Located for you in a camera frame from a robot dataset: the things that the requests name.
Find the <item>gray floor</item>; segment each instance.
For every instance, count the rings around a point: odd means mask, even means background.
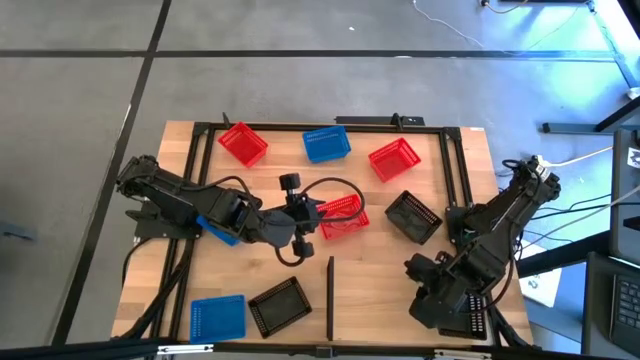
[[[418,4],[487,49],[516,51],[574,9],[528,5],[496,15],[471,0]],[[160,5],[0,0],[0,48],[144,49]],[[619,20],[615,1],[598,5]],[[636,48],[628,24],[614,21],[612,30],[625,49]],[[477,49],[427,21],[408,0],[175,1],[160,48]],[[535,49],[606,50],[606,44],[580,8]],[[0,241],[0,348],[48,341],[140,65],[139,59],[0,59],[0,219],[35,229],[38,237]],[[598,121],[625,103],[626,90],[614,63],[158,59],[125,159],[155,153],[167,120],[220,120],[226,111],[240,120],[330,122],[336,115],[400,112],[422,115],[430,125],[484,127],[500,172],[505,158],[543,154],[560,162],[610,145],[608,137],[543,135],[538,128],[545,121]],[[558,169],[564,190],[555,205],[608,193],[610,164],[603,154]],[[109,336],[134,227],[124,210],[135,207],[112,200],[70,341]],[[529,228],[544,231],[568,218]],[[577,239],[607,221],[599,217],[557,235]]]

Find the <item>wooden table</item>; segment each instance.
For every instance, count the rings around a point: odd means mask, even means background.
[[[182,174],[191,139],[192,122],[168,122],[158,161],[160,166]],[[462,140],[476,202],[486,202],[497,193],[487,139],[483,129],[462,128]],[[216,131],[215,139],[224,131]],[[403,191],[409,190],[444,219],[447,191],[443,175],[438,136],[423,134],[349,133],[352,151],[344,159],[312,165],[300,133],[258,131],[269,143],[267,155],[254,167],[246,169],[215,141],[208,182],[227,175],[238,175],[252,193],[264,202],[263,208],[284,203],[278,176],[298,172],[302,187],[322,177],[337,176],[355,183],[365,194],[366,213],[371,225],[347,237],[326,241],[320,229],[306,239],[314,244],[315,256],[301,266],[289,268],[275,258],[273,248],[265,244],[240,244],[229,247],[211,234],[197,240],[184,302],[179,340],[189,340],[192,300],[224,295],[244,294],[247,300],[290,276],[300,281],[313,312],[268,339],[262,339],[247,309],[247,337],[239,342],[267,344],[326,344],[326,267],[329,256],[335,257],[334,341],[333,344],[376,346],[465,346],[488,345],[486,341],[443,337],[413,319],[409,305],[418,285],[405,275],[403,262],[416,253],[434,258],[440,250],[455,254],[447,241],[445,226],[424,246],[410,242],[386,218],[384,210]],[[398,137],[404,137],[422,161],[398,178],[382,183],[369,165],[367,155]],[[200,164],[202,149],[196,158]],[[450,154],[455,152],[451,146]],[[454,178],[459,179],[455,161]],[[198,174],[198,165],[194,174]],[[459,181],[457,194],[461,193]],[[352,193],[342,184],[327,183],[311,191],[316,199],[333,200]],[[141,247],[131,258],[127,280],[113,324],[112,335],[128,330],[142,314],[158,290],[167,240],[154,240]],[[285,258],[294,259],[290,247]],[[504,284],[494,289],[494,296]],[[518,334],[532,342],[520,285],[514,276],[506,296],[498,305]],[[167,302],[161,335],[168,333],[173,299]]]

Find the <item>red basket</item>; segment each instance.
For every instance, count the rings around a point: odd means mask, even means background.
[[[369,154],[369,161],[380,180],[387,182],[415,166],[420,162],[420,158],[407,140],[399,138]]]
[[[250,127],[241,122],[233,125],[218,142],[246,167],[251,167],[260,160],[267,153],[269,146]]]
[[[327,211],[324,219],[337,217],[347,217],[356,213],[360,209],[360,196],[349,195],[342,199],[318,205],[318,211]],[[327,240],[337,239],[343,235],[358,231],[369,225],[369,218],[366,212],[360,213],[357,218],[349,221],[334,223],[320,223],[324,238]]]

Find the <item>blue basket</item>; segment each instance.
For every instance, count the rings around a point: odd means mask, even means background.
[[[191,302],[191,344],[241,339],[247,336],[244,295]]]
[[[302,134],[307,156],[312,163],[339,159],[351,151],[344,126],[332,126]]]
[[[229,246],[236,246],[240,243],[240,239],[234,238],[233,236],[227,234],[226,232],[222,230],[218,230],[213,226],[211,226],[207,221],[207,219],[205,219],[204,216],[202,215],[198,215],[198,217],[196,218],[196,222],[200,226],[202,226],[205,230],[209,231],[210,233],[215,235],[218,239],[224,241]]]

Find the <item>keyboard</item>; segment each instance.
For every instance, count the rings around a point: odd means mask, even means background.
[[[640,278],[614,277],[611,315],[611,341],[640,356]]]

